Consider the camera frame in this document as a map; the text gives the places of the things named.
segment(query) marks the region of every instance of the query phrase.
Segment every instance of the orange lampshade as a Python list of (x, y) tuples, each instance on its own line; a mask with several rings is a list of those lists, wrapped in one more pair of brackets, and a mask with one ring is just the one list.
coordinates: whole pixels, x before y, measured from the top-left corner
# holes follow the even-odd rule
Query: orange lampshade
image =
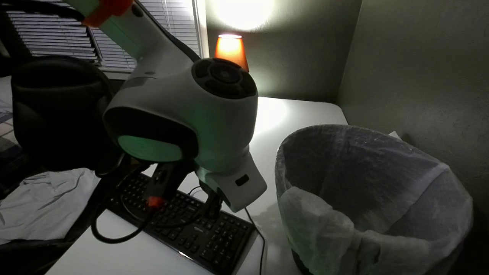
[(249, 71), (241, 35), (221, 34), (217, 39), (214, 57), (227, 59), (238, 64), (245, 71)]

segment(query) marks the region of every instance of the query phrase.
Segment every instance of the window blinds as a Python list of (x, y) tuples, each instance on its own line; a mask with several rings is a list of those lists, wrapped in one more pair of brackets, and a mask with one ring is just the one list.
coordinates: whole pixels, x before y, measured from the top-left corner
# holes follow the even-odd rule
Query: window blinds
[[(42, 0), (69, 6), (61, 0)], [(173, 36), (202, 56), (193, 0), (140, 0)], [(58, 16), (7, 11), (20, 39), (34, 56), (61, 54), (92, 60), (104, 70), (132, 71), (135, 60), (98, 28)]]
[[(69, 6), (61, 0), (43, 1)], [(26, 14), (22, 11), (6, 13), (14, 31), (33, 56), (58, 54), (97, 60), (87, 28), (76, 20), (52, 15)]]

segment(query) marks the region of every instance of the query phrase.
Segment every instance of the black keyboard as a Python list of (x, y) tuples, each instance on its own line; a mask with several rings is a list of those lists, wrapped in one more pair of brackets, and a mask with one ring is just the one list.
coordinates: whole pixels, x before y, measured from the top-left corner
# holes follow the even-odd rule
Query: black keyboard
[[(141, 174), (129, 184), (124, 183), (122, 192), (111, 198), (107, 209), (139, 226), (149, 211), (142, 197), (149, 179)], [(124, 209), (122, 202), (139, 220)], [(202, 206), (202, 201), (178, 191), (165, 202), (144, 232), (214, 274), (231, 274), (254, 229), (251, 223), (221, 211), (217, 220), (199, 218), (185, 227), (161, 228), (189, 221)]]

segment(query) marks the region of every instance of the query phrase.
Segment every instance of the white desk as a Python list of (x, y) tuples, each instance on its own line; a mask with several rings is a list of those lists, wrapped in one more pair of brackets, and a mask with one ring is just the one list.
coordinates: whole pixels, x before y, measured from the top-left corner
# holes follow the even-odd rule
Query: white desk
[[(333, 104), (260, 97), (255, 135), (250, 151), (255, 163), (267, 182), (268, 189), (248, 210), (259, 230), (267, 240), (264, 256), (264, 273), (300, 274), (290, 252), (282, 228), (275, 188), (275, 156), (280, 143), (295, 130), (316, 124), (347, 124), (341, 109)], [(153, 165), (145, 174), (152, 175)], [(194, 174), (180, 186), (184, 192), (199, 185)], [(205, 200), (206, 194), (198, 191), (195, 196)], [(223, 204), (224, 211), (230, 209)], [(236, 216), (248, 220), (240, 211)], [(98, 218), (100, 232), (107, 237), (121, 237), (135, 227), (106, 210)], [(252, 239), (249, 253), (243, 254), (237, 275), (259, 273), (261, 238)], [(132, 240), (116, 245), (96, 240), (90, 229), (73, 244), (61, 259), (49, 270), (48, 275), (210, 275), (211, 273), (174, 250), (141, 233)]]

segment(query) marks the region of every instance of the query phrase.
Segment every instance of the trash can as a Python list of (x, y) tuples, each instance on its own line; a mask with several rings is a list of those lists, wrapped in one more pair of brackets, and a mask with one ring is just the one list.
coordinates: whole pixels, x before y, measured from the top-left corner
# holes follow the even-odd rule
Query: trash can
[(472, 226), (472, 198), (448, 165), (369, 129), (296, 131), (280, 145), (275, 178), (305, 274), (425, 274)]

